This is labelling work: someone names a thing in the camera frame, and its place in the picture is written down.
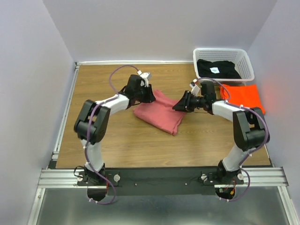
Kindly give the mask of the pink t shirt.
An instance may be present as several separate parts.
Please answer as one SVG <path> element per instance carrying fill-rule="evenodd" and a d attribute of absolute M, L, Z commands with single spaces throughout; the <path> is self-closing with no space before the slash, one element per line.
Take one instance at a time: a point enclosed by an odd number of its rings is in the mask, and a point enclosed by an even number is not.
<path fill-rule="evenodd" d="M 134 115 L 175 136 L 186 113 L 173 109 L 173 106 L 178 102 L 177 100 L 168 98 L 160 90 L 154 90 L 153 93 L 156 100 L 152 103 L 139 104 L 133 110 Z"/>

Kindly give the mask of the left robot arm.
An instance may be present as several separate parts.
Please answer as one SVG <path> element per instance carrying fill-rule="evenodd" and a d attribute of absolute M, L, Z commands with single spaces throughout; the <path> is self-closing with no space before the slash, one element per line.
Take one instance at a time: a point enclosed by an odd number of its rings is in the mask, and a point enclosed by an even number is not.
<path fill-rule="evenodd" d="M 86 158 L 85 173 L 93 185 L 99 185 L 103 180 L 107 180 L 101 171 L 105 167 L 101 141 L 105 136 L 110 116 L 134 106 L 136 102 L 154 102 L 156 99 L 149 83 L 150 78 L 149 72 L 131 75 L 127 85 L 113 97 L 84 102 L 75 122 L 74 131 L 81 140 Z"/>

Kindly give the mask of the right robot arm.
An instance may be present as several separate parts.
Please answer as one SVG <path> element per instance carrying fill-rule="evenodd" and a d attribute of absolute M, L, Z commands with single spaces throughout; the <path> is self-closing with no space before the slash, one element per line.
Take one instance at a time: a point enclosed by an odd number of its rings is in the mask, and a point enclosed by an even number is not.
<path fill-rule="evenodd" d="M 215 172 L 215 178 L 221 184 L 228 184 L 241 172 L 244 161 L 256 150 L 270 140 L 261 108 L 233 106 L 228 100 L 218 99 L 212 82 L 197 81 L 190 83 L 191 91 L 184 92 L 183 97 L 172 109 L 191 113 L 202 108 L 211 115 L 221 116 L 233 124 L 234 146 L 222 159 Z"/>

